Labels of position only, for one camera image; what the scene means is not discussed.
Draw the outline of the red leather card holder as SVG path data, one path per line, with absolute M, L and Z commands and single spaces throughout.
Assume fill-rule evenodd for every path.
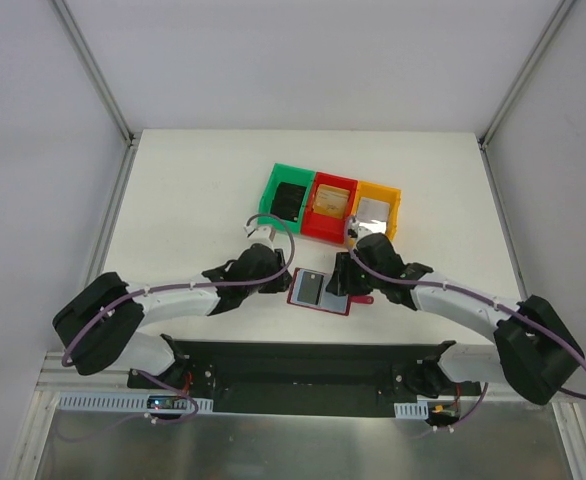
M 298 303 L 295 300 L 295 294 L 297 293 L 298 287 L 298 274 L 301 270 L 308 270 L 320 273 L 324 276 L 324 282 L 322 285 L 322 294 L 320 298 L 320 303 L 318 306 L 312 305 L 304 305 Z M 348 316 L 350 314 L 351 306 L 353 304 L 356 305 L 365 305 L 369 306 L 374 303 L 374 298 L 370 295 L 365 296 L 345 296 L 345 297 L 338 297 L 333 294 L 330 294 L 325 291 L 325 287 L 329 281 L 329 276 L 326 273 L 318 272 L 314 270 L 304 269 L 304 268 L 296 268 L 292 277 L 292 284 L 289 289 L 289 294 L 287 297 L 287 303 L 292 306 L 311 309 L 314 311 L 319 311 L 323 313 L 330 313 L 339 316 Z

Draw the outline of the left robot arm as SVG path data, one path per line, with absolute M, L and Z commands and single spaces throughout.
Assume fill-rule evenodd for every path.
M 141 329 L 189 316 L 209 317 L 237 309 L 252 294 L 286 291 L 292 276 L 280 249 L 253 244 L 237 259 L 205 270 L 185 288 L 134 288 L 115 272 L 97 277 L 52 321 L 65 347 L 62 365 L 89 376 L 108 367 L 126 369 L 130 388 L 187 391 L 187 354 L 168 334 Z

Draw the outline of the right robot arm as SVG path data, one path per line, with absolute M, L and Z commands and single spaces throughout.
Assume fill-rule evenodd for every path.
M 486 339 L 467 346 L 447 340 L 403 373 L 405 387 L 436 398 L 459 383 L 506 384 L 545 405 L 579 367 L 584 353 L 544 298 L 492 297 L 449 281 L 431 267 L 406 263 L 383 234 L 360 239 L 335 257 L 326 288 L 337 296 L 380 292 L 390 303 L 461 325 Z

